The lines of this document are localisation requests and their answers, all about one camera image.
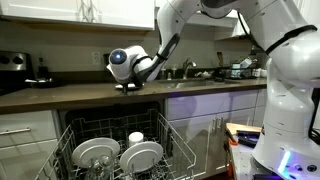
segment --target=dish rack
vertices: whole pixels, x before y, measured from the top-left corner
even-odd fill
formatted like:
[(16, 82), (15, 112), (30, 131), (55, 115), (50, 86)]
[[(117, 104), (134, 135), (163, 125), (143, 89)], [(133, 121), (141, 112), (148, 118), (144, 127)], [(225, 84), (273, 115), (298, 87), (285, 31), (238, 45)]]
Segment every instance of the dish rack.
[[(119, 159), (128, 147), (129, 134), (135, 131), (144, 134), (144, 141), (159, 143), (163, 147), (164, 155), (151, 169), (140, 173), (128, 173), (119, 167)], [(120, 144), (120, 153), (114, 160), (114, 179), (194, 179), (193, 167), (196, 155), (169, 122), (153, 109), (145, 114), (120, 118), (93, 121), (86, 121), (84, 118), (74, 119), (62, 134), (57, 146), (35, 179), (84, 179), (87, 169), (76, 166), (71, 156), (79, 144), (97, 137), (112, 138)]]

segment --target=kitchen counter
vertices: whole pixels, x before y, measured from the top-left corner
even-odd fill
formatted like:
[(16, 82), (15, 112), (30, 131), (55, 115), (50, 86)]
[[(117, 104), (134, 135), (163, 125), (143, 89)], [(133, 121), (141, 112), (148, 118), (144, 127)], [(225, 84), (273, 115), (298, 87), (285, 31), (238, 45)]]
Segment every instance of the kitchen counter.
[(50, 89), (28, 88), (0, 97), (0, 114), (50, 109), (77, 109), (162, 100), (171, 97), (245, 91), (266, 88), (267, 80), (234, 80), (237, 83), (171, 89), (159, 81), (146, 83), (128, 95), (115, 89), (116, 84), (79, 84)]

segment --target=white plate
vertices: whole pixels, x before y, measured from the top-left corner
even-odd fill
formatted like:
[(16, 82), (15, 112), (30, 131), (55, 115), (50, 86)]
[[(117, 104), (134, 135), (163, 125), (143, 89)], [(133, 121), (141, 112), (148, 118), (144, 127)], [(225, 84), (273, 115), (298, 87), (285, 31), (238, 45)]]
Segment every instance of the white plate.
[(107, 155), (115, 158), (120, 152), (120, 145), (110, 138), (94, 138), (81, 143), (72, 153), (72, 161), (79, 167), (89, 168), (91, 158)]
[[(121, 85), (121, 84), (118, 84), (118, 85), (116, 85), (115, 86), (115, 88), (116, 89), (122, 89), (123, 88), (123, 86)], [(134, 85), (133, 83), (129, 83), (128, 84), (128, 89), (129, 90), (136, 90), (136, 89), (140, 89), (141, 87), (136, 87), (136, 85)]]
[(127, 149), (120, 158), (120, 167), (126, 172), (142, 172), (157, 164), (163, 156), (163, 148), (156, 142), (142, 142)]

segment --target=wall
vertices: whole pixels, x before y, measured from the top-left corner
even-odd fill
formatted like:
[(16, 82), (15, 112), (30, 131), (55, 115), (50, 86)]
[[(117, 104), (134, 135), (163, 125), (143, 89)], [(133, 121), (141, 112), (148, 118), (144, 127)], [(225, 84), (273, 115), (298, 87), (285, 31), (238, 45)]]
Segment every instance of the wall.
[[(186, 26), (181, 41), (166, 68), (190, 57), (199, 68), (217, 66), (217, 51), (230, 56), (231, 60), (245, 57), (250, 51), (250, 43), (245, 40), (214, 42), (214, 28)], [(65, 71), (103, 71), (104, 65), (93, 65), (91, 52), (109, 53), (115, 48), (125, 48), (139, 44), (153, 56), (159, 46), (158, 30), (144, 36), (130, 33), (119, 35), (108, 33), (69, 32), (64, 27), (58, 30), (43, 30), (25, 27), (12, 22), (0, 22), (0, 49), (21, 51), (31, 54), (33, 66), (38, 66), (42, 56), (51, 72)]]

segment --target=open dishwasher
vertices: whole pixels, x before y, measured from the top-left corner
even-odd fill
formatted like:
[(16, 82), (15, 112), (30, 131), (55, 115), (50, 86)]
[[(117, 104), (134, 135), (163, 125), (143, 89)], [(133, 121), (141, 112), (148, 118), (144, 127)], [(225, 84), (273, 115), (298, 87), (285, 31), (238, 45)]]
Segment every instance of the open dishwasher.
[[(87, 169), (76, 166), (71, 156), (79, 144), (98, 137), (112, 138), (120, 145), (114, 161), (114, 179), (194, 179), (196, 156), (160, 113), (157, 103), (72, 110), (64, 114), (61, 138), (36, 180), (85, 179)], [(118, 160), (128, 148), (129, 134), (136, 131), (144, 134), (144, 141), (159, 143), (164, 155), (152, 168), (129, 173), (119, 167)]]

